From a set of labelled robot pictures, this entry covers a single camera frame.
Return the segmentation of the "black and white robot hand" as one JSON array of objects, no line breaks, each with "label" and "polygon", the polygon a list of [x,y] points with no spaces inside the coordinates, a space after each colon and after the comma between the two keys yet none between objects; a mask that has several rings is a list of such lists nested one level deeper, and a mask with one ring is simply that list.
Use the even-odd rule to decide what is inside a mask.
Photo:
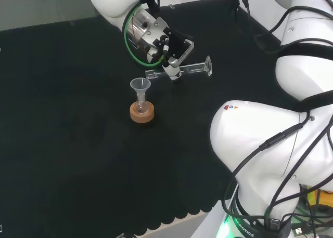
[{"label": "black and white robot hand", "polygon": [[166,27],[153,44],[157,47],[158,55],[163,56],[161,61],[163,71],[170,80],[179,79],[182,76],[179,66],[193,50],[193,38]]}]

